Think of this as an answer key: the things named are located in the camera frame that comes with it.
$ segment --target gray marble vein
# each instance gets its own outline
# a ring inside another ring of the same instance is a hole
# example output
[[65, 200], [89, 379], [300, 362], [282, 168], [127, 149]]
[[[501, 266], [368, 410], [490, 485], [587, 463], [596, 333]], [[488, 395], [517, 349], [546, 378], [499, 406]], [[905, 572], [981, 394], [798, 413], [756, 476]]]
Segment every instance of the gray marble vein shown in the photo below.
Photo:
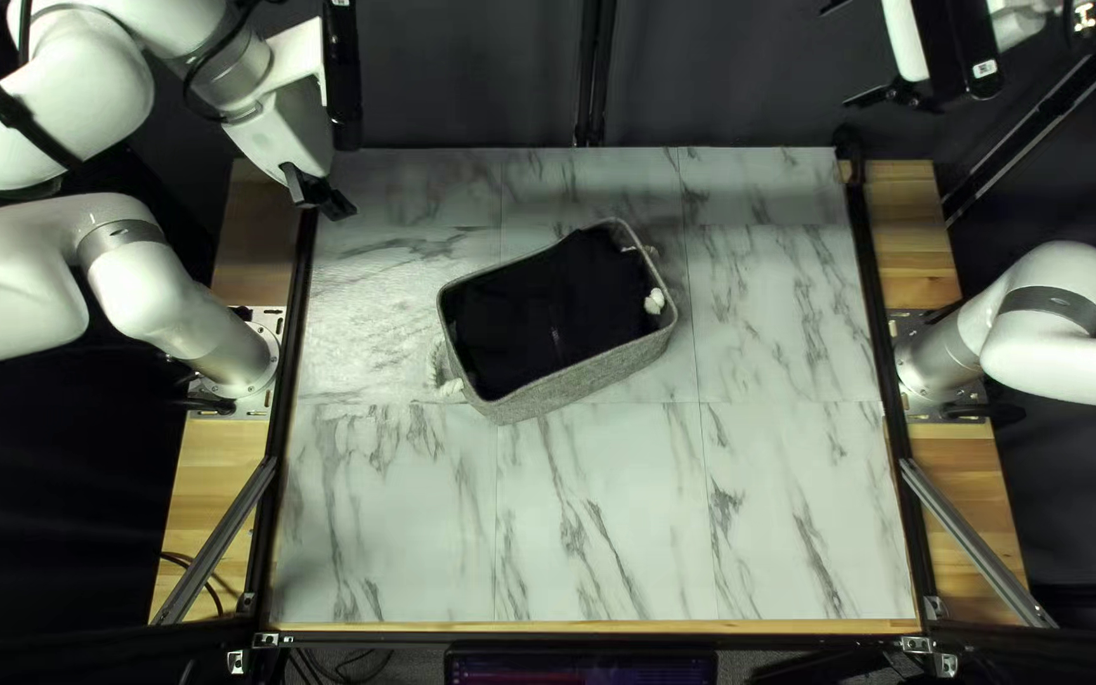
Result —
[[678, 148], [690, 226], [847, 226], [831, 148]]
[[496, 228], [322, 226], [299, 364], [299, 397], [356, 403], [461, 402], [430, 373], [438, 288], [501, 256]]
[[880, 412], [701, 404], [720, 618], [914, 616]]
[[704, 226], [687, 241], [701, 401], [879, 398], [847, 228]]
[[555, 148], [511, 151], [502, 181], [503, 226], [579, 228], [604, 217], [633, 228], [681, 226], [672, 148]]
[[495, 441], [466, 406], [300, 403], [271, 617], [492, 620]]
[[699, 418], [572, 404], [499, 430], [499, 620], [713, 615]]
[[358, 150], [332, 181], [357, 206], [349, 226], [499, 226], [504, 150]]
[[[504, 226], [502, 227], [503, 261], [547, 248], [562, 238], [572, 227]], [[683, 231], [677, 226], [633, 227], [647, 248], [662, 281], [680, 310], [680, 322], [671, 335], [666, 351], [647, 368], [621, 381], [607, 386], [580, 402], [689, 402], [696, 400], [695, 342], [692, 339], [692, 297], [688, 294], [687, 251]]]

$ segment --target white marble tile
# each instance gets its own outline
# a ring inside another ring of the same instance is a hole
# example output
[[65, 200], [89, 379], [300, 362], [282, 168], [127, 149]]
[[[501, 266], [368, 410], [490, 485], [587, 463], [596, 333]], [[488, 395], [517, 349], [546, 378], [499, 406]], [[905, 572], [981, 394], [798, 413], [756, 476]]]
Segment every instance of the white marble tile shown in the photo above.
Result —
[[635, 229], [681, 226], [680, 174], [671, 148], [511, 151], [502, 181], [503, 226], [580, 228], [619, 217]]
[[504, 150], [358, 150], [332, 183], [357, 206], [349, 226], [499, 226]]
[[877, 402], [701, 404], [720, 618], [912, 618]]
[[[573, 227], [504, 226], [503, 261], [547, 248]], [[628, 378], [586, 396], [580, 402], [694, 402], [696, 401], [695, 345], [692, 340], [692, 298], [688, 296], [687, 251], [683, 231], [677, 227], [641, 227], [637, 230], [647, 248], [652, 248], [654, 263], [680, 310], [680, 322], [666, 351], [652, 364]]]
[[495, 438], [466, 406], [300, 403], [271, 618], [492, 620]]
[[430, 373], [438, 288], [498, 262], [496, 228], [321, 226], [298, 396], [354, 403], [461, 402]]
[[499, 430], [499, 620], [710, 618], [698, 406], [571, 404]]
[[879, 400], [849, 229], [687, 230], [701, 401]]
[[688, 224], [847, 226], [831, 148], [678, 148]]

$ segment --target black cloth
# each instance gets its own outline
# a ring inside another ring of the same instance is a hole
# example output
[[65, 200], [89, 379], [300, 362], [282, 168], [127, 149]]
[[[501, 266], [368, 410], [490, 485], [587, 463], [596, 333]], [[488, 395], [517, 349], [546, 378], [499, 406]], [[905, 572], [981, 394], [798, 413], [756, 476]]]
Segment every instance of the black cloth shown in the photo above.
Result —
[[444, 301], [465, 369], [479, 396], [495, 400], [653, 332], [643, 304], [651, 289], [640, 254], [594, 228], [466, 282]]

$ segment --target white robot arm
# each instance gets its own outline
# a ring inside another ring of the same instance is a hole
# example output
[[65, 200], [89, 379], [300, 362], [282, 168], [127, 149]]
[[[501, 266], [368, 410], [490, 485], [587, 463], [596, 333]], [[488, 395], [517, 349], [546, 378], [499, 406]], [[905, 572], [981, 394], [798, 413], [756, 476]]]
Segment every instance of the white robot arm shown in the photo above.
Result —
[[[18, 38], [20, 2], [8, 9]], [[35, 0], [31, 58], [0, 82], [0, 191], [62, 174], [138, 128], [155, 89], [146, 49], [182, 77], [196, 66], [191, 89], [240, 150], [296, 198], [346, 216], [324, 182], [323, 20], [262, 39], [243, 19], [227, 0]]]
[[0, 361], [83, 334], [72, 265], [118, 331], [201, 372], [219, 396], [250, 396], [273, 377], [276, 340], [189, 277], [141, 203], [111, 193], [0, 208]]
[[1096, 249], [1040, 244], [956, 312], [895, 350], [900, 383], [934, 402], [987, 374], [1012, 388], [1096, 404]]

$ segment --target label sticker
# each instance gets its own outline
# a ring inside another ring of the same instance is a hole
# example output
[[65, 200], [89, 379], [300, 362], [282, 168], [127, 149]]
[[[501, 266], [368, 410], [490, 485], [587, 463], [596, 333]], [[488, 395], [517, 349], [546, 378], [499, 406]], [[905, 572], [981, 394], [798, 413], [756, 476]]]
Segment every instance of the label sticker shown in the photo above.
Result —
[[970, 72], [975, 75], [975, 78], [993, 76], [996, 73], [996, 59], [987, 59], [986, 62], [979, 62], [970, 68]]

